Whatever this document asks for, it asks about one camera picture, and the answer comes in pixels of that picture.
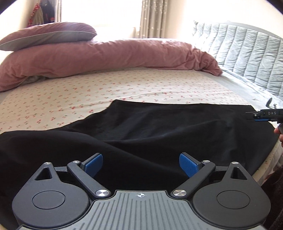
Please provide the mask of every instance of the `pink duvet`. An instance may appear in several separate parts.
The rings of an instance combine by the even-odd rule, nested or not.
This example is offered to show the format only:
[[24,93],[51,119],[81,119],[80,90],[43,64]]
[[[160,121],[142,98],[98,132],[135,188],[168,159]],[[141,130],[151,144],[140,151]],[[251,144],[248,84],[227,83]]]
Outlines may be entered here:
[[81,41],[34,46],[11,53],[0,65],[0,91],[18,86],[29,76],[55,78],[130,67],[197,70],[215,76],[222,73],[211,55],[185,42],[167,39]]

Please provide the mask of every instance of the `crosshair symbol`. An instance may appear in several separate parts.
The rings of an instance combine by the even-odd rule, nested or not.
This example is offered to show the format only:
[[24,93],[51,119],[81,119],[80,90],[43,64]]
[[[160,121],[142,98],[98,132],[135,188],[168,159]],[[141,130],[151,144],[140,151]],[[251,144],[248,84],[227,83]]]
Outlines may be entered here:
[[143,193],[139,193],[139,194],[137,194],[136,196],[138,196],[138,197],[142,198],[142,197],[144,197],[144,196],[146,196],[146,195],[145,195],[145,194],[143,194]]

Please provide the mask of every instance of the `triangular cutout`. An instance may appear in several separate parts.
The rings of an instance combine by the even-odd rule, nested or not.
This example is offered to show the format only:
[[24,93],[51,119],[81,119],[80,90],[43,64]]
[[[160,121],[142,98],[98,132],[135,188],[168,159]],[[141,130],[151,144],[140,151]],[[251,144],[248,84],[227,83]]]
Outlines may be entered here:
[[231,175],[232,179],[238,179],[238,180],[247,180],[247,178],[245,177],[245,175],[242,173],[242,171],[235,167],[233,169],[232,175]]
[[51,176],[51,172],[49,170],[49,168],[44,168],[40,174],[36,177],[35,180],[48,180],[48,179],[51,179],[52,176]]

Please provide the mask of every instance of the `gray ribbed plate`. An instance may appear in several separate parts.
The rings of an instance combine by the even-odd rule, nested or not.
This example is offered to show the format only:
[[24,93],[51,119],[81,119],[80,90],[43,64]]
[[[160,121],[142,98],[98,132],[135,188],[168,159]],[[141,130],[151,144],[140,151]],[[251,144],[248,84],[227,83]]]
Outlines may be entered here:
[[[61,230],[217,230],[201,220],[187,201],[165,191],[117,191],[112,198],[96,200],[76,223]],[[253,230],[264,230],[258,226]]]

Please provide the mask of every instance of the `ribbed surface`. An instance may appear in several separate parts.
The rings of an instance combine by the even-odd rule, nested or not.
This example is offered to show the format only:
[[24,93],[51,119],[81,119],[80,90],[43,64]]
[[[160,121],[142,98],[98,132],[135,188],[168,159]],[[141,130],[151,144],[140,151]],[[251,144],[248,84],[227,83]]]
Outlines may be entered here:
[[[174,200],[164,191],[118,191],[97,200],[76,223],[61,230],[220,230],[202,221],[186,201]],[[265,230],[257,226],[251,230]]]
[[195,23],[193,45],[283,99],[283,39],[226,23]]

